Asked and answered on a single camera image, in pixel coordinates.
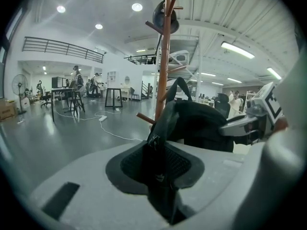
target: staircase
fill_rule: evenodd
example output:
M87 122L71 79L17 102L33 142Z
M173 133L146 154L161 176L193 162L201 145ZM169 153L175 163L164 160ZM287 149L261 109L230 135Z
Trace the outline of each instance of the staircase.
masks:
M143 81L142 81L141 100L152 98L152 96L151 96L152 91L151 91L151 93L148 93L149 87L150 87L150 84L148 84L148 86L146 86L146 84L144 84Z

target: wooden coat rack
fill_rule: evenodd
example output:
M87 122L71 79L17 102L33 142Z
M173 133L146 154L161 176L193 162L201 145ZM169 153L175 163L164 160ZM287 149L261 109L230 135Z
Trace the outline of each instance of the wooden coat rack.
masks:
M171 14L173 12L173 9L176 9L176 10L183 9L183 7L176 7L175 1L176 0L165 0L163 30L161 30L159 27L155 26L153 23L149 21L145 22L147 26L153 28L155 31L163 35L162 52L161 52L161 67L160 67L160 77L159 77L159 84L158 84L157 104L156 104L156 109L155 109L155 118L154 120L152 120L151 118L148 118L147 116L141 113L136 114L137 117L151 124L154 124L158 120L164 108L164 100L166 99L167 74L185 69L187 67L187 66L180 66L176 69L168 70Z

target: black backpack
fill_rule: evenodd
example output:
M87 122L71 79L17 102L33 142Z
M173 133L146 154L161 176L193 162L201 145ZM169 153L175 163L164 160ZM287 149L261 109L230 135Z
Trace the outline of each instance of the black backpack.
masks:
M77 85L83 86L83 78L82 78L81 74L78 74Z
M187 101L174 101L177 85L187 95ZM166 94L165 108L153 125L148 141L154 136L158 136L162 144L166 140L184 139L185 145L232 152L233 138L221 136L218 131L226 123L226 118L218 110L193 102L186 82L178 78Z

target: cardboard box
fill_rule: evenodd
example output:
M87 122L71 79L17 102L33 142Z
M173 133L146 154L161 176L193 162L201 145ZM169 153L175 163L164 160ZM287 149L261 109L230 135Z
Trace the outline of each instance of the cardboard box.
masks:
M17 110L15 103L2 102L0 104L0 121L16 116Z
M4 105L6 105L6 104L7 104L6 98L0 99L0 106L4 106Z

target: backpack strap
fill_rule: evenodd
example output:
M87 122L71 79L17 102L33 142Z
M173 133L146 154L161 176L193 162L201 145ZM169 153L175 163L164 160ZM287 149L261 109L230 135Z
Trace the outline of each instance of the backpack strap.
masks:
M184 79L182 77L179 77L173 83L172 87L167 91L165 104L167 104L168 102L174 100L174 98L176 96L176 92L177 92L177 85L179 85L179 87L182 89L184 94L187 95L188 101L192 101L192 97L191 97L191 95L189 93L189 88L187 86L187 83L184 81Z

